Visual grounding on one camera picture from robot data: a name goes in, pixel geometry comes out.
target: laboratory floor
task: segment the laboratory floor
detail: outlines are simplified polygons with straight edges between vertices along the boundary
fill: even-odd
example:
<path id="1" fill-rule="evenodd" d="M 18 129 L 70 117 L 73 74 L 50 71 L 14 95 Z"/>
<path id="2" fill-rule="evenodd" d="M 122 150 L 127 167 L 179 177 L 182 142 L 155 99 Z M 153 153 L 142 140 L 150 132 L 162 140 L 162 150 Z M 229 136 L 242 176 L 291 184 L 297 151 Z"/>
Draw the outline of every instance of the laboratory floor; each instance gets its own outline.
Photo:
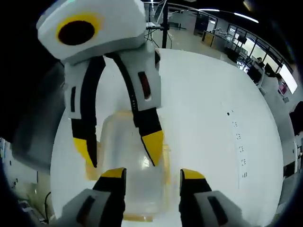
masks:
<path id="1" fill-rule="evenodd" d="M 199 54 L 204 54 L 216 59 L 220 59 L 229 64 L 236 66 L 236 63 L 228 59 L 227 55 L 212 49 L 209 46 L 204 45 L 201 42 L 201 37 L 195 36 L 189 33 L 186 30 L 169 30 L 170 39 L 167 40 L 167 48 L 172 48 L 176 50 L 183 50 L 188 52 L 195 52 Z M 153 33 L 153 40 L 159 45 L 162 45 L 162 32 L 155 31 Z M 50 175 L 45 173 L 38 172 L 38 183 L 17 183 L 14 189 L 16 195 L 21 198 L 28 200 L 30 205 L 35 207 L 44 217 L 45 217 L 45 208 L 44 202 L 46 195 L 51 191 L 50 190 Z M 51 219 L 54 218 L 54 212 L 52 207 L 52 195 L 47 198 L 47 213 L 48 217 Z"/>

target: white table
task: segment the white table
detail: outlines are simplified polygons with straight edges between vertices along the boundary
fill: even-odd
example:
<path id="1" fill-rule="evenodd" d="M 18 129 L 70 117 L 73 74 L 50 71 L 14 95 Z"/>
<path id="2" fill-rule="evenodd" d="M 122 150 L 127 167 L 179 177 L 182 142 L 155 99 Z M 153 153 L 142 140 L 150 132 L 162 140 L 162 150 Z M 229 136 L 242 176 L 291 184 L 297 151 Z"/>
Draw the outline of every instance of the white table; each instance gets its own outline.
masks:
<path id="1" fill-rule="evenodd" d="M 281 193 L 283 157 L 275 121 L 258 88 L 245 72 L 223 61 L 168 49 L 160 49 L 160 54 L 162 108 L 158 114 L 164 119 L 162 127 L 171 149 L 172 184 L 178 188 L 181 168 L 199 171 L 213 191 L 220 190 L 241 208 L 245 220 L 253 225 L 269 224 Z M 96 98 L 97 138 L 105 118 L 131 109 L 119 69 L 110 59 L 106 64 Z M 245 151 L 244 167 L 239 146 Z M 64 112 L 51 165 L 56 217 L 69 200 L 93 187 L 95 182 L 86 180 L 84 163 Z M 248 173 L 244 179 L 243 171 Z M 144 225 L 168 226 L 169 222 L 181 226 L 178 202 L 177 196 L 170 212 Z M 127 225 L 142 223 L 123 221 L 122 226 Z"/>

